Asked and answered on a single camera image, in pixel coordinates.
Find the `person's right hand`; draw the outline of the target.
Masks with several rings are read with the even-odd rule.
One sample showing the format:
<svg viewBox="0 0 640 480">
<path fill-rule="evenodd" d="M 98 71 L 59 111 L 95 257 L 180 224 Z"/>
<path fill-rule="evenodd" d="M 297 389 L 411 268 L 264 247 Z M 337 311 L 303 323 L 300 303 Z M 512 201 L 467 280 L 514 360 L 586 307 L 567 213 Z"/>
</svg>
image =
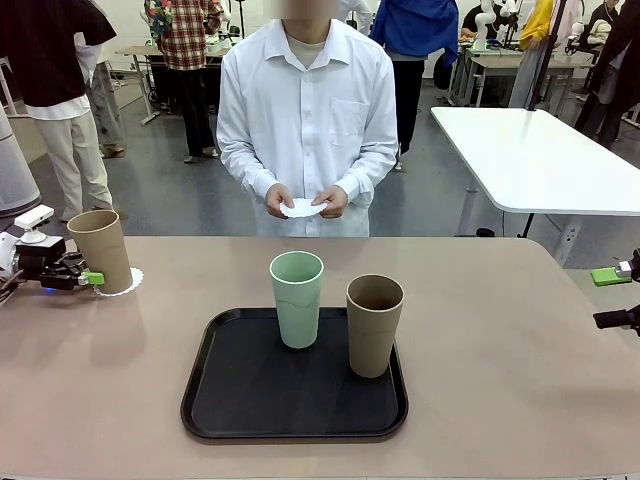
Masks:
<svg viewBox="0 0 640 480">
<path fill-rule="evenodd" d="M 265 196 L 266 211 L 273 217 L 279 219 L 288 219 L 288 216 L 282 213 L 281 205 L 293 209 L 294 202 L 289 190 L 280 183 L 272 185 Z"/>
</svg>

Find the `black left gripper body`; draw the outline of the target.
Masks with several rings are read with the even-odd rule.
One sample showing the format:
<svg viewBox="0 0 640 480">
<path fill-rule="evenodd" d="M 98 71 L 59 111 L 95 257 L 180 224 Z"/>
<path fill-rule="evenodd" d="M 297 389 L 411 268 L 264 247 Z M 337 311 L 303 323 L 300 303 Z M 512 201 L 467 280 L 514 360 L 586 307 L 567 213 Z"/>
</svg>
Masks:
<svg viewBox="0 0 640 480">
<path fill-rule="evenodd" d="M 66 253 L 64 244 L 51 246 L 17 245 L 16 267 L 25 275 L 40 275 L 47 267 L 52 267 Z"/>
</svg>

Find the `person's left hand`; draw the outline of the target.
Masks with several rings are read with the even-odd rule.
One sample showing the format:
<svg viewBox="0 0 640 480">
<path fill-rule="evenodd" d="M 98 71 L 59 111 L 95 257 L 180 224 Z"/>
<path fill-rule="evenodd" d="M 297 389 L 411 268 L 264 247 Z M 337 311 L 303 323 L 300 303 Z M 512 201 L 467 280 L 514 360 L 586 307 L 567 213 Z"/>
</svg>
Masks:
<svg viewBox="0 0 640 480">
<path fill-rule="evenodd" d="M 325 219 L 340 218 L 348 205 L 348 195 L 340 186 L 333 185 L 319 194 L 312 201 L 312 205 L 324 206 L 319 214 Z"/>
</svg>

